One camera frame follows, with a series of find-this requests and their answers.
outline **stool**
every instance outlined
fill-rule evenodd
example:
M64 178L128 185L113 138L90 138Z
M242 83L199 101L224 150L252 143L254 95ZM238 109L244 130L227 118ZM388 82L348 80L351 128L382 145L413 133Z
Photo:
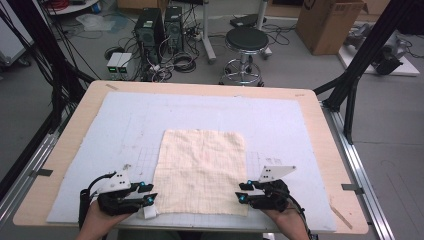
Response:
M227 33L225 44L232 51L240 53L241 57L225 65L219 84L224 85L223 79L226 78L242 85L258 81L257 86L263 87L261 70L253 63L252 55L265 51L268 47L267 35L255 28L237 27Z

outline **floor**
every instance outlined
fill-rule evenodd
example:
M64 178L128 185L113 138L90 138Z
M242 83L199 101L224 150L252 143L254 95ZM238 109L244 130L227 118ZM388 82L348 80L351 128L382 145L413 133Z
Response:
M104 52L130 37L134 23L118 15L109 15L117 27L110 32L81 32L72 19L64 19L65 27L75 30L71 42L101 79L109 79ZM229 19L210 21L210 35L229 29ZM267 24L290 27L295 20L269 19ZM314 89L338 77L344 68L335 55L312 56L294 31L283 33L289 45L270 46L272 56L267 60L255 57L262 70L265 87ZM424 54L424 40L405 36L411 51ZM174 73L171 83L217 84L225 63L236 54L225 48L222 37L212 37L217 61L209 65L201 43L197 69L188 74ZM424 60L406 55L424 72ZM93 75L77 57L79 68ZM424 239L424 75L418 77L376 76L365 74L358 86L353 122L353 140L368 177L395 238ZM3 178L33 134L47 117L51 87L44 81L35 64L30 67L14 65L0 73L0 140ZM329 93L319 95L324 100ZM0 239L73 239L76 229L28 228L15 226L10 218L0 229ZM109 239L115 239L112 232ZM372 227L366 235L320 235L320 239L378 239Z

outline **cloth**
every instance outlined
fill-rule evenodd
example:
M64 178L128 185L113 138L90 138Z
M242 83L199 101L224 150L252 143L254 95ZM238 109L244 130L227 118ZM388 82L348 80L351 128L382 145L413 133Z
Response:
M167 130L153 184L161 213L247 216L235 195L246 181L243 137L235 132Z

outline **hand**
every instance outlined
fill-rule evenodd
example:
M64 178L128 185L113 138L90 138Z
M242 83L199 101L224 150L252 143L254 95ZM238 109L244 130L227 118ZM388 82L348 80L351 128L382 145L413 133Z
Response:
M262 212L274 221L281 233L288 239L309 240L305 224L292 203L283 212L277 210L262 210Z
M116 224L128 218L131 214L109 216L102 212L99 203L92 202L87 217L76 240L98 240L106 235Z

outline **wire bundle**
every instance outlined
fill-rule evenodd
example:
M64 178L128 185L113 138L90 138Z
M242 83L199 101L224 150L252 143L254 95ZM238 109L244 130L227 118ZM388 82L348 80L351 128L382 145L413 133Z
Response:
M54 11L60 11L69 6L69 0L49 0L45 2L44 7Z

